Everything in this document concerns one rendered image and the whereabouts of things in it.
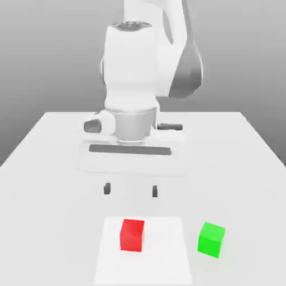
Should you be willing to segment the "small green cube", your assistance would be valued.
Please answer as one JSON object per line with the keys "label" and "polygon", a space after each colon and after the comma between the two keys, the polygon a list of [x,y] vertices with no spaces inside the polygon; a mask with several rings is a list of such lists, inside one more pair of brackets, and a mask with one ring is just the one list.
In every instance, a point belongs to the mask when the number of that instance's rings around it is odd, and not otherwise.
{"label": "small green cube", "polygon": [[199,234],[198,252],[219,258],[225,233],[224,227],[205,222]]}

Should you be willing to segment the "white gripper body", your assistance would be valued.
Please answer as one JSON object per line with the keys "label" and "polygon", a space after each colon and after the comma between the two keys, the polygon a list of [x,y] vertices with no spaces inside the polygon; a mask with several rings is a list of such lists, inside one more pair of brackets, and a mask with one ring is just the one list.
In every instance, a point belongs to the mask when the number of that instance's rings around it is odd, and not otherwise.
{"label": "white gripper body", "polygon": [[152,131],[134,145],[113,136],[93,135],[79,144],[78,166],[95,173],[181,176],[187,169],[187,133]]}

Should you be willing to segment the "small red cube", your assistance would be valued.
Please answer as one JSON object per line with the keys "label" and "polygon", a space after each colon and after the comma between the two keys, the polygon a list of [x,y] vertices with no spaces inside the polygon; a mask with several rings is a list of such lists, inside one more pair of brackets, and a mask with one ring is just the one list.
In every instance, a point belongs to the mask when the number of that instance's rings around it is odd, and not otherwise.
{"label": "small red cube", "polygon": [[120,250],[142,252],[144,241],[143,220],[124,219],[120,230]]}

